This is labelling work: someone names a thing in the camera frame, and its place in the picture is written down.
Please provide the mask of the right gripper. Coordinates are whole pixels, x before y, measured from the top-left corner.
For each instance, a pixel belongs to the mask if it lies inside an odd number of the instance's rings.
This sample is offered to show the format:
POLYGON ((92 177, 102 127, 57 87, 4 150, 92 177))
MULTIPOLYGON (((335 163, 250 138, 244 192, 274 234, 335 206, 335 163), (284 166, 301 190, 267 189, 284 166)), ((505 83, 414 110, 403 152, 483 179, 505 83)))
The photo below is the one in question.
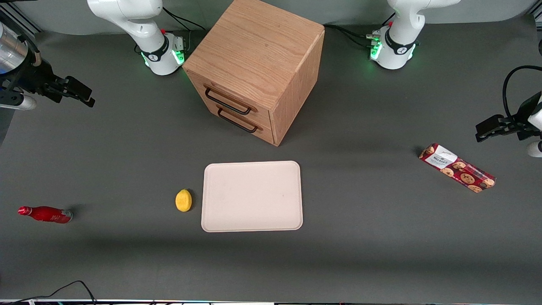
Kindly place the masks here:
POLYGON ((1 107, 12 110, 33 110, 34 95, 55 103, 63 96, 77 99, 89 108, 95 105, 92 90, 72 76, 57 78, 51 65, 43 60, 34 45, 23 42, 1 43, 1 107))

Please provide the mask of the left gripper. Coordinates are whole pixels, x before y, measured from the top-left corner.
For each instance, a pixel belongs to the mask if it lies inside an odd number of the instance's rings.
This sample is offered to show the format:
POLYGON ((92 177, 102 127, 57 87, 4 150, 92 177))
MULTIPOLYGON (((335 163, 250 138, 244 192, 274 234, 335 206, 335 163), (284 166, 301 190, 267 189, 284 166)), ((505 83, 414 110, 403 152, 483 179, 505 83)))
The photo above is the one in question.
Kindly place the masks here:
POLYGON ((519 106, 511 116, 496 114, 476 124, 478 143, 496 136, 516 134, 520 141, 530 137, 541 137, 542 131, 542 93, 537 92, 519 106))

